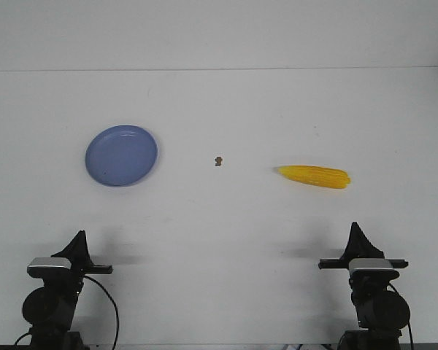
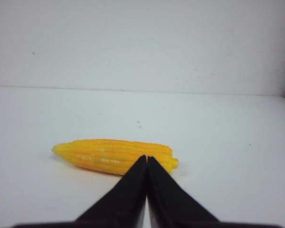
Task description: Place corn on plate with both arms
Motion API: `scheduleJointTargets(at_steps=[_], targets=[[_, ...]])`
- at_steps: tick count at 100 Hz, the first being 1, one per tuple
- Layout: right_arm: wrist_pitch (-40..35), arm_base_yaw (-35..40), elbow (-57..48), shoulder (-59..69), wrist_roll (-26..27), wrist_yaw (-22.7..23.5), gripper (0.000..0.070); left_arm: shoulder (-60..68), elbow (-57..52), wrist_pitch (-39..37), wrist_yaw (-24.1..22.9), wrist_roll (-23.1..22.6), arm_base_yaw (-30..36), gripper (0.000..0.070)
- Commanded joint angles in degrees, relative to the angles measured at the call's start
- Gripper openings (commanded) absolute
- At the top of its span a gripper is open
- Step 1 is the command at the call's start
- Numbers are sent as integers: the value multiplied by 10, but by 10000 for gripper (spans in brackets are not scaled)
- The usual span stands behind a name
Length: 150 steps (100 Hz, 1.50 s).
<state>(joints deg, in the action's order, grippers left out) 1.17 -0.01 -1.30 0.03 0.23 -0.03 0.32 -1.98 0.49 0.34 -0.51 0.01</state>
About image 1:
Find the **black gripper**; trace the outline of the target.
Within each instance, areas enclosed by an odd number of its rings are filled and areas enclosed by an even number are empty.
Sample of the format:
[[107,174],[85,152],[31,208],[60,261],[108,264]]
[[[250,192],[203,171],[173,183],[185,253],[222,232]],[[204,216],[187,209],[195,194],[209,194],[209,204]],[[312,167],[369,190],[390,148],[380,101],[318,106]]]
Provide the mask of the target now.
[[72,264],[71,280],[82,280],[86,275],[110,275],[113,272],[112,265],[92,264],[84,230],[80,230],[63,250],[51,257],[66,258]]
[[319,269],[390,270],[406,268],[403,259],[383,259],[384,252],[372,245],[357,222],[350,227],[349,239],[340,259],[321,259]]

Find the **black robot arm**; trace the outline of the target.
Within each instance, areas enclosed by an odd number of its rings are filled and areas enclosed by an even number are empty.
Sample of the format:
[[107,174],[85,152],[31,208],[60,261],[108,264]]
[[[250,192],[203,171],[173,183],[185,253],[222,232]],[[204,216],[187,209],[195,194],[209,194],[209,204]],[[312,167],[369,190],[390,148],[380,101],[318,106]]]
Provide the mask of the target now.
[[115,309],[115,339],[120,332],[117,304],[108,290],[93,276],[110,275],[111,265],[97,265],[91,259],[84,230],[79,231],[60,252],[49,257],[36,257],[26,268],[27,274],[41,279],[43,286],[31,292],[23,302],[22,315],[30,324],[29,331],[12,345],[13,349],[89,349],[72,322],[84,286],[84,280],[99,286]]
[[351,303],[356,310],[358,329],[346,330],[338,349],[400,349],[402,329],[412,330],[410,307],[392,285],[399,270],[408,266],[404,259],[388,259],[365,236],[357,222],[350,226],[341,257],[321,259],[321,270],[345,269],[349,273]]

